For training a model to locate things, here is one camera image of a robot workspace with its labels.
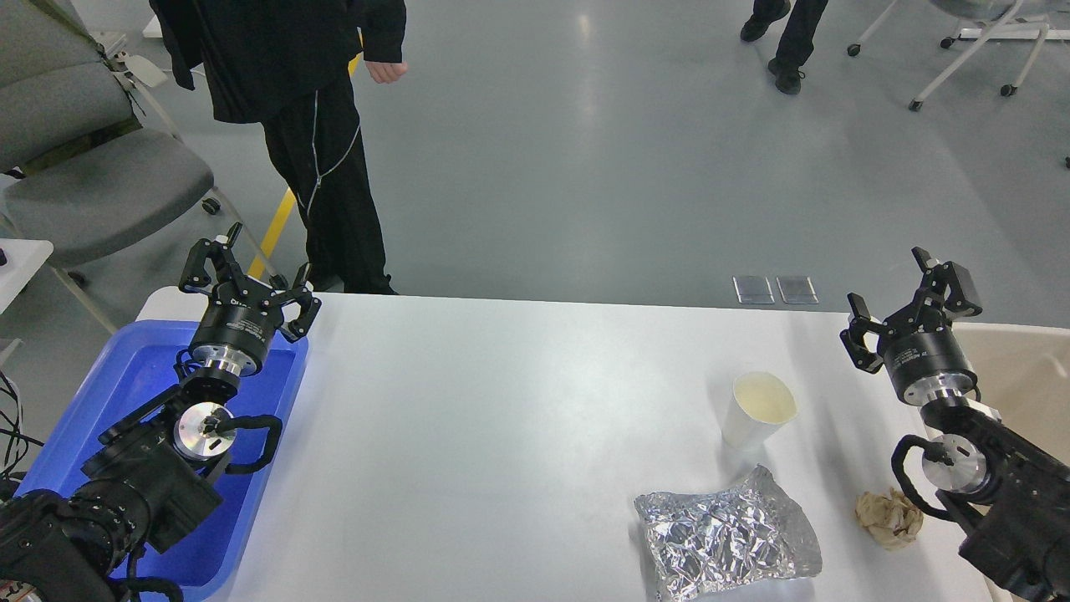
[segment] black shoe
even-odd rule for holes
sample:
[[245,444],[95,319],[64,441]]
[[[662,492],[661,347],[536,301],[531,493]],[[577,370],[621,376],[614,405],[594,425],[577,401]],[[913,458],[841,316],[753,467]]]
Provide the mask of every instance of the black shoe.
[[777,90],[785,94],[798,94],[802,89],[802,80],[806,79],[806,74],[799,67],[777,58],[769,61],[769,73],[777,76]]
[[350,285],[349,283],[347,283],[342,288],[342,292],[352,292],[352,293],[356,293],[356,294],[398,294],[398,295],[400,295],[400,293],[398,291],[394,290],[394,287],[391,285],[391,278],[393,278],[393,277],[394,276],[392,276],[391,274],[386,274],[386,281],[382,282],[382,283],[379,283],[379,284]]
[[338,285],[340,281],[341,277],[335,273],[318,273],[308,276],[308,283],[311,283],[317,292],[326,292],[331,288]]
[[739,31],[739,40],[743,40],[744,42],[753,42],[758,40],[759,37],[765,35],[765,32],[768,31],[769,26],[773,25],[774,21],[778,21],[786,17],[788,13],[791,11],[792,3],[789,2],[789,0],[784,0],[783,5],[780,6],[780,11],[771,21],[763,21],[759,19],[756,15],[751,15],[750,18],[747,19],[747,22],[743,24],[743,29]]

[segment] white chair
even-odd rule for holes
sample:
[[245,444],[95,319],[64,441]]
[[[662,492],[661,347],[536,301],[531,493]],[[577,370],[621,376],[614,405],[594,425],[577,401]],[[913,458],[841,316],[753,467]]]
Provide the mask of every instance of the white chair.
[[[947,68],[944,70],[936,79],[933,79],[924,90],[921,91],[914,99],[911,101],[908,108],[911,110],[917,111],[921,109],[921,104],[924,103],[929,94],[932,94],[941,83],[947,80],[964,62],[966,62],[969,57],[974,56],[980,47],[989,41],[995,34],[1004,34],[1011,31],[1037,31],[1037,40],[1033,45],[1033,51],[1029,52],[1029,58],[1025,61],[1025,66],[1022,67],[1022,72],[1019,74],[1018,79],[1013,83],[1006,83],[999,89],[999,93],[1004,96],[1011,96],[1017,91],[1019,86],[1025,80],[1025,76],[1029,73],[1029,68],[1033,67],[1034,61],[1037,60],[1037,55],[1040,53],[1040,46],[1048,38],[1048,30],[1051,25],[1048,20],[1048,14],[1055,10],[1056,5],[1060,3],[1059,0],[930,0],[934,6],[948,13],[951,16],[958,17],[958,22],[956,22],[954,32],[941,41],[939,45],[942,48],[950,48],[954,43],[956,38],[959,36],[959,32],[962,30],[963,24],[974,22],[981,28],[981,35],[965,52],[959,56]],[[867,29],[858,41],[854,44],[847,46],[847,55],[851,57],[857,57],[861,52],[862,44],[869,40],[870,35],[873,34],[877,28],[884,22],[891,13],[891,10],[896,7],[899,0],[892,0],[888,7],[881,13],[881,16],[873,21],[873,25]]]

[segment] black jacket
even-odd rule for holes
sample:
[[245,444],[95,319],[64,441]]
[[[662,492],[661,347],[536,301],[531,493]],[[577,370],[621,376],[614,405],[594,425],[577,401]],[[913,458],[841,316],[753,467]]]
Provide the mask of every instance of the black jacket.
[[361,51],[401,62],[404,0],[150,0],[174,79],[204,63],[215,118],[263,121],[326,86]]

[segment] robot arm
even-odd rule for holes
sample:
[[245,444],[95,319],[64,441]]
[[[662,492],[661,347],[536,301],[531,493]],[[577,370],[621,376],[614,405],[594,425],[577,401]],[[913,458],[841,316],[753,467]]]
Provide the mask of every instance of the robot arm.
[[[307,334],[320,300],[300,275],[288,291],[246,276],[230,250],[240,229],[190,249],[180,285],[208,294],[209,308],[180,354],[192,359],[175,365],[179,384],[101,434],[103,449],[81,468],[89,481],[70,498],[39,490],[0,508],[0,601],[125,602],[156,591],[181,602],[175,584],[137,576],[144,545],[167,551],[223,503],[217,479],[271,463],[281,421],[234,417],[226,403],[243,377],[260,372],[276,330],[291,341]],[[302,312],[286,324],[289,304]],[[229,449],[242,429],[269,435],[260,459],[238,465]],[[127,558],[126,578],[111,577]]]
[[[922,280],[912,303],[878,323],[851,293],[853,315],[840,334],[855,368],[875,374],[887,367],[899,400],[944,433],[932,441],[904,437],[892,472],[924,513],[963,529],[960,556],[997,586],[1030,602],[1070,599],[1070,468],[979,403],[977,375],[951,334],[954,320],[981,313],[969,273],[919,247],[914,257]],[[875,353],[868,334],[877,336]],[[972,391],[977,400],[966,397]],[[922,469],[944,509],[930,506],[906,476],[903,463],[913,448],[923,450]]]

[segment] office chair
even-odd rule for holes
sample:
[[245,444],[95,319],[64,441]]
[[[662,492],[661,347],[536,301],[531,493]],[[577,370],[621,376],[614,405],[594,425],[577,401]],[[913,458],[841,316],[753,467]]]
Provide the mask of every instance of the office chair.
[[[959,56],[947,68],[944,70],[936,79],[933,79],[924,90],[921,91],[917,96],[911,101],[907,108],[913,111],[921,110],[921,105],[924,103],[929,94],[932,94],[941,83],[943,83],[948,77],[951,76],[964,62],[966,62],[969,57],[974,56],[981,46],[989,41],[995,34],[1004,34],[1012,31],[1037,31],[1037,40],[1033,45],[1033,50],[1029,52],[1029,58],[1025,61],[1025,66],[1019,73],[1018,79],[1013,83],[1006,83],[999,89],[999,93],[1004,96],[1012,96],[1018,92],[1018,88],[1025,81],[1025,76],[1028,75],[1029,70],[1033,67],[1034,61],[1037,60],[1037,55],[1040,53],[1040,46],[1048,38],[1048,30],[1050,29],[1050,24],[1048,20],[1048,13],[1054,11],[1056,5],[1061,3],[1061,0],[930,0],[934,6],[944,11],[945,13],[958,17],[959,20],[956,22],[954,32],[941,41],[939,45],[942,48],[950,48],[954,43],[956,38],[959,36],[959,32],[962,30],[963,24],[975,22],[981,28],[981,35],[977,41],[962,55]],[[885,18],[899,0],[892,0],[888,7],[881,13],[881,16],[873,21],[873,25],[866,30],[858,41],[854,44],[847,46],[847,55],[851,57],[857,57],[861,52],[862,44],[869,40],[870,35],[877,30],[878,27],[884,22]]]
[[[171,132],[131,121],[131,94],[148,91],[125,70],[112,72],[70,0],[0,1],[0,171],[32,164],[48,151],[116,124],[133,123],[127,129],[135,130],[30,172],[0,194],[6,213],[0,212],[0,222],[18,237],[51,241],[49,266],[113,334],[114,324],[82,290],[83,279],[72,277],[68,268],[149,236],[201,199],[210,213],[220,207],[218,199],[233,218],[244,219],[151,95],[140,97],[162,112]],[[249,237],[268,273],[276,275]]]

